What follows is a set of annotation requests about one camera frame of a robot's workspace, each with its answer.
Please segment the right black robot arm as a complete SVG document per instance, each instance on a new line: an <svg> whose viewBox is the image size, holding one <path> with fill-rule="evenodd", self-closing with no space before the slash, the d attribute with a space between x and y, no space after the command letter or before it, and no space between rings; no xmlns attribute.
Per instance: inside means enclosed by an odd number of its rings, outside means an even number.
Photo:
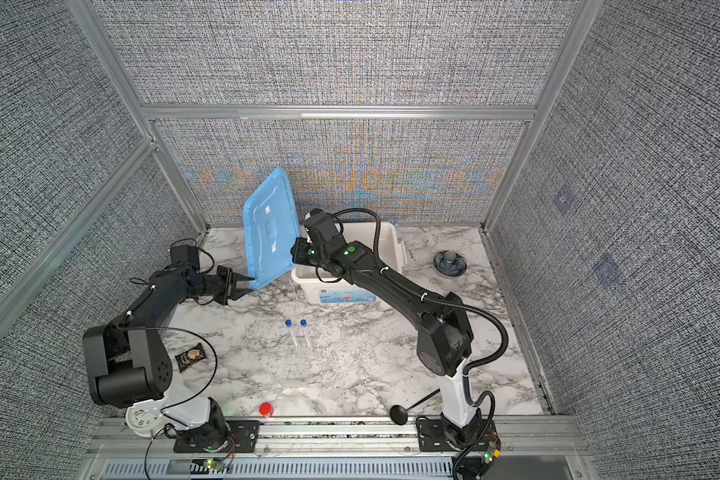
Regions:
<svg viewBox="0 0 720 480"><path fill-rule="evenodd" d="M371 247L345 239L338 217L346 213L365 213L374 218ZM506 352L509 338L502 322L482 309L464 304L454 293L443 296L419 286L382 261L378 252L381 219L369 209L349 208L331 214L315 208L302 225L308 236L296 239L291 248L293 261L324 270L375 294L413 325L417 332L417 357L438 377L441 420L448 442L461 451L476 445L486 425L480 405L493 394L485 391L474 399L469 373L475 367L498 360ZM488 320L500 335L500 345L492 354L473 361L469 359L474 340L469 313Z"/></svg>

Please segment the white plastic storage bin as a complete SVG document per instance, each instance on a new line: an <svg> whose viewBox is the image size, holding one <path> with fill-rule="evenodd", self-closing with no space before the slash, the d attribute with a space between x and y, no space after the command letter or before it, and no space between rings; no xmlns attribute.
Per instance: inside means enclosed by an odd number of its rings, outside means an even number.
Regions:
<svg viewBox="0 0 720 480"><path fill-rule="evenodd" d="M291 277L302 288L309 303L341 304L380 300L378 295L363 286L372 276L378 277L384 266L402 274L407 257L396 227L382 221L376 252L383 265L376 264L374 254L370 252L374 246L375 229L376 224L373 221L343 225L343 236L348 243L348 259L354 260L354 268L349 271L352 283L345 278L338 280L330 271L322 268L295 264ZM309 238L304 227L301 228L301 233L300 237Z"/></svg>

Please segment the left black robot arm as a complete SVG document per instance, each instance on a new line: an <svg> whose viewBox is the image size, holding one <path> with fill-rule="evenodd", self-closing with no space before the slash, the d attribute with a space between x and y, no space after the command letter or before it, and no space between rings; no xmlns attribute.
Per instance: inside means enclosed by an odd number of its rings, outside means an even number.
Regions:
<svg viewBox="0 0 720 480"><path fill-rule="evenodd" d="M250 293L253 280L230 267L202 269L203 253L194 244L170 246L169 264L150 275L124 312L86 330L82 346L96 404L145 410L165 421L170 437L181 445L216 452L231 443L221 407L175 376L162 334L179 304L207 297L225 306Z"/></svg>

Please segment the blue plastic bin lid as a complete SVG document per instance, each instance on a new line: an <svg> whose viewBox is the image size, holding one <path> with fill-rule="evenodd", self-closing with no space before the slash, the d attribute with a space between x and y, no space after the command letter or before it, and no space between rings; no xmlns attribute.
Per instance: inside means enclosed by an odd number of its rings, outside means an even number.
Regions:
<svg viewBox="0 0 720 480"><path fill-rule="evenodd" d="M260 290L294 267L300 225L288 175L276 168L246 200L243 227L250 287Z"/></svg>

